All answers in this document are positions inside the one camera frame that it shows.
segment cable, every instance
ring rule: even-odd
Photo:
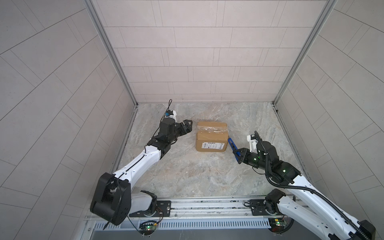
[[[339,209],[338,206],[336,206],[333,202],[331,202],[328,198],[326,198],[323,194],[319,193],[318,191],[314,190],[314,189],[311,189],[309,187],[302,187],[302,186],[291,186],[291,185],[281,185],[281,184],[277,184],[277,183],[274,183],[272,182],[272,180],[269,178],[269,171],[270,171],[270,168],[271,168],[271,164],[270,164],[270,156],[268,154],[268,151],[265,149],[264,147],[264,144],[263,142],[260,140],[260,136],[259,134],[255,131],[255,136],[256,136],[256,139],[257,141],[259,141],[260,145],[262,146],[263,148],[263,151],[265,153],[265,177],[267,179],[267,181],[274,187],[279,187],[279,188],[284,188],[284,189],[296,189],[296,190],[303,190],[303,191],[309,191],[310,193],[312,194],[316,194],[317,196],[319,196],[321,199],[323,199],[326,203],[328,203],[331,207],[333,207],[334,210],[336,210],[336,212],[338,214],[340,214],[340,216],[342,218],[345,219],[345,222],[347,224],[350,224],[355,230],[356,232],[358,232],[365,240],[370,240],[367,235],[365,235],[361,229],[359,229],[356,224],[354,222],[352,222],[351,219],[349,219],[345,214],[344,212]]]
[[[254,166],[252,166],[252,170],[255,171],[255,173],[257,173],[257,174],[265,175],[265,173],[258,173],[258,172],[256,172],[256,170],[254,169]]]
[[[160,122],[164,119],[164,117],[165,117],[165,115],[166,115],[166,112],[169,110],[169,107],[170,107],[171,103],[172,103],[172,99],[170,99],[170,100],[168,101],[168,107],[167,107],[167,110],[164,112],[163,116],[161,117]],[[159,128],[160,128],[160,125],[159,125],[159,127],[156,129],[156,131],[153,133],[152,137],[155,136],[155,134],[156,134],[156,132],[159,130]]]

